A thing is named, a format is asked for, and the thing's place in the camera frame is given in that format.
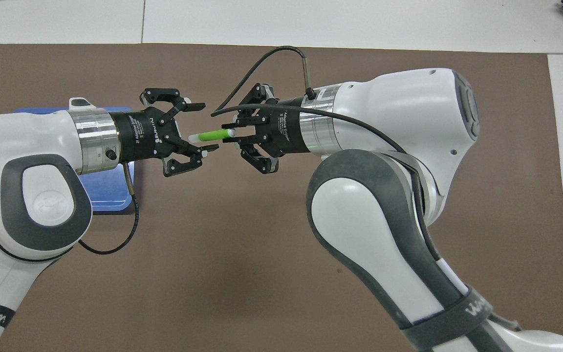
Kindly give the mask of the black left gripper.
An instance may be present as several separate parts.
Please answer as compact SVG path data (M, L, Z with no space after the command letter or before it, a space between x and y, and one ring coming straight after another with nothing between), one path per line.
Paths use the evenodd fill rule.
M201 111L206 104L190 102L176 88L143 90L141 103L150 107L156 102L168 102L172 108L166 113L161 110L111 112L120 143L118 162L163 158L163 176L176 176L201 167L202 159L219 145L197 147L181 139L174 117L181 111ZM187 156L189 160L179 162L172 154Z

